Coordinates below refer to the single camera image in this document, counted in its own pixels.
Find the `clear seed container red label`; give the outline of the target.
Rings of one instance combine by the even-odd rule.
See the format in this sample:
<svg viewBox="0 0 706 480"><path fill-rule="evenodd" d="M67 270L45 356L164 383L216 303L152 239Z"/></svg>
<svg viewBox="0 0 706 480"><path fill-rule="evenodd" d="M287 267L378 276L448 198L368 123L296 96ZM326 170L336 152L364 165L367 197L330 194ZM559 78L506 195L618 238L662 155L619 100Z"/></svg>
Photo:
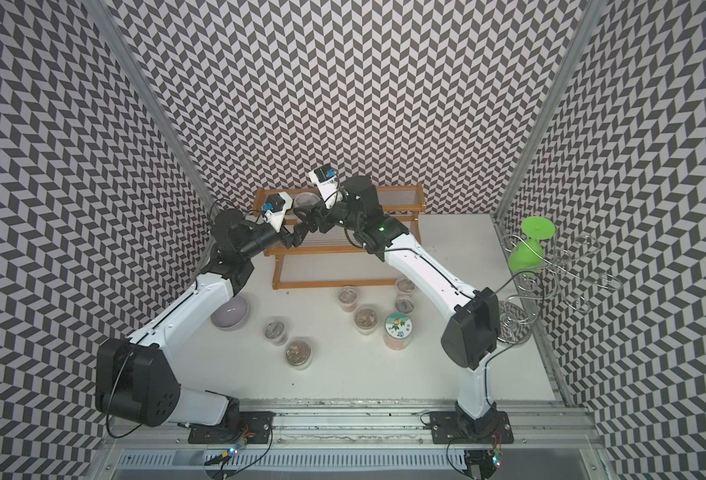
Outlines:
<svg viewBox="0 0 706 480"><path fill-rule="evenodd" d="M293 198L292 212L300 222L312 222L318 210L318 205L322 205L321 198L313 192L301 192Z"/></svg>

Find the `orange wooden tiered shelf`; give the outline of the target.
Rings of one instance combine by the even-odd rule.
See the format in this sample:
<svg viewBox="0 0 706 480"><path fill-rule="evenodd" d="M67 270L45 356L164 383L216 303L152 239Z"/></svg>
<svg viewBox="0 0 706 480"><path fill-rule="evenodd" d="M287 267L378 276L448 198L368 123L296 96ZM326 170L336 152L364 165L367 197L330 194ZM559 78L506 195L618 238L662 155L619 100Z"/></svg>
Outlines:
<svg viewBox="0 0 706 480"><path fill-rule="evenodd" d="M377 193L383 209L401 221L410 232L421 241L419 216L426 211L427 200L422 183L403 186L378 186ZM300 247L287 248L282 243L270 247L264 252L266 257L274 258L271 286L274 290L338 288L344 286L373 287L391 285L396 281L393 276L386 278L331 279L290 281L283 280L282 273L288 256L299 255L342 255L363 253L363 247L354 241L351 230L344 230L341 225L327 233L309 233Z"/></svg>

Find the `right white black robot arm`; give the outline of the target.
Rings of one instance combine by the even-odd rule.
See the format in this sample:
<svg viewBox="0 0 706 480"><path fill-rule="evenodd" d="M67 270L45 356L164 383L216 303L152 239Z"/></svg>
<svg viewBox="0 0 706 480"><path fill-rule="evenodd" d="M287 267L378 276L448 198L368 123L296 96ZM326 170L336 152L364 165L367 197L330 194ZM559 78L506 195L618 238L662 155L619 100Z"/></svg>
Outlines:
<svg viewBox="0 0 706 480"><path fill-rule="evenodd" d="M311 210L320 232L339 226L367 253L398 270L427 296L445 321L441 346L460 368L457 424L462 436L482 441L501 415L488 386L489 363L500 334L500 305L490 288L478 290L443 267L400 220L386 213L370 177L340 181L326 165L309 173L320 201Z"/></svg>

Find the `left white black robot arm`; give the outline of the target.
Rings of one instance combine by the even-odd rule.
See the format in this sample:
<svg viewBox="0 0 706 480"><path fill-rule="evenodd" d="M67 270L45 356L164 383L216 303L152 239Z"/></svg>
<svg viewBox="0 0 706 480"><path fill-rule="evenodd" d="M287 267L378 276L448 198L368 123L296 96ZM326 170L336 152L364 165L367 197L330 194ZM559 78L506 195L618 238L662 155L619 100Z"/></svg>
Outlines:
<svg viewBox="0 0 706 480"><path fill-rule="evenodd" d="M237 399L184 386L173 363L191 335L243 289L254 270L253 257L290 239L284 228L290 208L289 201L271 200L262 208L261 222L236 209L217 214L210 258L185 293L127 338L110 338L99 346L99 412L147 427L175 423L240 433Z"/></svg>

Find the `clear seed container beige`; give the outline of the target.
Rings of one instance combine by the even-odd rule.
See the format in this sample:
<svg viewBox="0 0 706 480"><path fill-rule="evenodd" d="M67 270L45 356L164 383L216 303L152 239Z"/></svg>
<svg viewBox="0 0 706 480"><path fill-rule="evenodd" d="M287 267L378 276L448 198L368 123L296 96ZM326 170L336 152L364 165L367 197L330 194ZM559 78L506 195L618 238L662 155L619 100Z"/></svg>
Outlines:
<svg viewBox="0 0 706 480"><path fill-rule="evenodd" d="M373 334L379 325L378 312L371 306L362 306L354 312L353 321L361 335Z"/></svg>

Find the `clear seed container front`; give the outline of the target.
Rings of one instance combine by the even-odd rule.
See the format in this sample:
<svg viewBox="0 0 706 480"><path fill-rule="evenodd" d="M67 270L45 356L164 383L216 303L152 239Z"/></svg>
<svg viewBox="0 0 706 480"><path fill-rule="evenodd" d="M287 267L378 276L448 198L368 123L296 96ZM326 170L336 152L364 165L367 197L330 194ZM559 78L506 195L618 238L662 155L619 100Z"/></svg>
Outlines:
<svg viewBox="0 0 706 480"><path fill-rule="evenodd" d="M290 367L304 370L311 365L313 352L313 344L310 340L296 338L287 343L284 349L284 358Z"/></svg>

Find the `lilac stacked bowls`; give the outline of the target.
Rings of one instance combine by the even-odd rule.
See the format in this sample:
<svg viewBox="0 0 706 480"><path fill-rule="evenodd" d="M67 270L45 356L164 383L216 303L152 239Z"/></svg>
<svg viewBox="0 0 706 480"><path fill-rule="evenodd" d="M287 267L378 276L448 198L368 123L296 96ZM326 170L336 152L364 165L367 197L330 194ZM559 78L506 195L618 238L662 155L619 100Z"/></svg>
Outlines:
<svg viewBox="0 0 706 480"><path fill-rule="evenodd" d="M249 314L248 300L238 295L215 310L210 316L210 321L220 330L232 331L242 327L248 321Z"/></svg>

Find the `pink jar floral lid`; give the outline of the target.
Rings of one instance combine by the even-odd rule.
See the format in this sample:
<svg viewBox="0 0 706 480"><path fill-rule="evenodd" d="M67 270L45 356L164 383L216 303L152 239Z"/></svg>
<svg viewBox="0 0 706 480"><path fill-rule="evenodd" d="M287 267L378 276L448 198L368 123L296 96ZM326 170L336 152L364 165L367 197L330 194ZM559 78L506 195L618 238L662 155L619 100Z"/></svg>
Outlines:
<svg viewBox="0 0 706 480"><path fill-rule="evenodd" d="M392 350L406 348L413 333L412 319L403 313L393 313L387 317L384 324L384 342Z"/></svg>

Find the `green plastic goblet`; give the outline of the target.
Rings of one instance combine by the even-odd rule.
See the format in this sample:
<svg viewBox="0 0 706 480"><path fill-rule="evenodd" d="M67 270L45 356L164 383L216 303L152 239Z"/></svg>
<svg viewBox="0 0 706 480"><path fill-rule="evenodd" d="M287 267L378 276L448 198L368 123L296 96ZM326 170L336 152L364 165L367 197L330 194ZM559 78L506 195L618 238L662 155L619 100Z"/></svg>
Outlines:
<svg viewBox="0 0 706 480"><path fill-rule="evenodd" d="M508 266L513 273L534 271L545 259L542 242L556 234L555 224L542 216L530 216L521 223L521 231L526 236L518 241L508 258Z"/></svg>

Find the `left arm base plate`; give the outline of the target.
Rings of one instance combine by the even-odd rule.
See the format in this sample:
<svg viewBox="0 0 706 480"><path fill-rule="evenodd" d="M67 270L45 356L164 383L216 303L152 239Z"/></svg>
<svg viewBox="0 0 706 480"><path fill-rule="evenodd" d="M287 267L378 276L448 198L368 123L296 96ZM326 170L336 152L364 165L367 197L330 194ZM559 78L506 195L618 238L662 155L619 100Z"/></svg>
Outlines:
<svg viewBox="0 0 706 480"><path fill-rule="evenodd" d="M247 411L237 420L225 419L216 426L192 425L187 442L192 445L235 444L243 436L248 444L267 445L273 427L275 413L271 411Z"/></svg>

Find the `aluminium front rail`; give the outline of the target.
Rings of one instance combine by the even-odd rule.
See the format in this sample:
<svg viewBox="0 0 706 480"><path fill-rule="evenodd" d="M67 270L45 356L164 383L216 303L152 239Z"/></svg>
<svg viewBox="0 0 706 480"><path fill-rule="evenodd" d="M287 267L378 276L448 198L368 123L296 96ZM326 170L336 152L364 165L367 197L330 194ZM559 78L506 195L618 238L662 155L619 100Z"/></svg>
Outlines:
<svg viewBox="0 0 706 480"><path fill-rule="evenodd" d="M429 411L456 411L448 401L284 399L244 400L240 413L275 413L268 444L285 448L602 448L591 415L550 401L505 401L514 442L507 445L454 442L434 444L424 419Z"/></svg>

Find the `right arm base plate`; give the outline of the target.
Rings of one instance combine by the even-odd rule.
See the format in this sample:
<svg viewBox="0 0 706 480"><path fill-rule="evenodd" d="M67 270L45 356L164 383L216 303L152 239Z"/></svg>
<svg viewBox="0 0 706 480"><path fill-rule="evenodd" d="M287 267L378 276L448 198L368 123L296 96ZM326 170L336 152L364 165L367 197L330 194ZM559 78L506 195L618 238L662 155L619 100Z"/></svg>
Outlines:
<svg viewBox="0 0 706 480"><path fill-rule="evenodd" d="M509 417L504 411L490 410L479 419L462 411L429 411L424 419L434 444L454 442L507 445L514 442Z"/></svg>

